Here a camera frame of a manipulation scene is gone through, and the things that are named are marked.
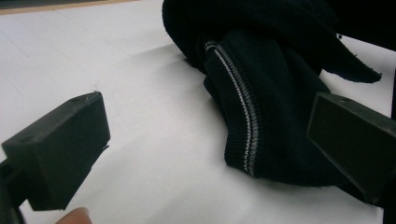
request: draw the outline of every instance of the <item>white tabletop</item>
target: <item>white tabletop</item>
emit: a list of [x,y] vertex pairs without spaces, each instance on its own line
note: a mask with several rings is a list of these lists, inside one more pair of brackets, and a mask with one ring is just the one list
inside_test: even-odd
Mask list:
[[[204,75],[163,28],[162,1],[0,16],[0,142],[75,96],[100,91],[108,148],[66,211],[20,209],[54,223],[80,206],[108,223],[382,223],[382,210],[337,188],[251,178],[223,159],[227,129]],[[390,114],[396,53],[344,36],[383,74],[373,85],[323,72],[333,93]],[[0,151],[0,161],[6,158]]]

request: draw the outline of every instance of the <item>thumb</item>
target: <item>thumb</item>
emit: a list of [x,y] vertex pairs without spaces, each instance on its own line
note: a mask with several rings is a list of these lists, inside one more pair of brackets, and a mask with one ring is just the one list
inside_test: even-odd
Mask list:
[[88,209],[85,207],[76,208],[55,224],[92,224]]

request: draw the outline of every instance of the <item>human hand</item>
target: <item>human hand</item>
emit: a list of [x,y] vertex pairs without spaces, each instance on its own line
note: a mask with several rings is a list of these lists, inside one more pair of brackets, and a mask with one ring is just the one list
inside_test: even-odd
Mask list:
[[55,224],[92,224],[88,209],[85,207],[76,208]]

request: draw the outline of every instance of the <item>white table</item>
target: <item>white table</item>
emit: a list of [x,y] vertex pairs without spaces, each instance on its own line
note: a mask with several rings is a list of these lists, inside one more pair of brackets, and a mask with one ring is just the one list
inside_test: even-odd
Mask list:
[[[0,142],[75,96],[104,95],[108,148],[66,211],[21,210],[54,223],[79,206],[94,224],[379,224],[382,210],[337,188],[251,178],[223,159],[227,130],[204,75],[163,28],[162,1],[0,16]],[[396,53],[344,36],[383,73],[373,85],[322,73],[333,93],[390,114]],[[1,150],[0,161],[6,158]]]

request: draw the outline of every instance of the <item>clothing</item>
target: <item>clothing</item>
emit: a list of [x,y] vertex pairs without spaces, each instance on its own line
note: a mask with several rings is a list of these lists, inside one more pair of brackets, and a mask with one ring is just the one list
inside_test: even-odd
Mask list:
[[381,76],[336,37],[320,0],[164,0],[166,32],[205,87],[228,129],[227,164],[299,186],[348,184],[307,139],[321,69],[351,81]]

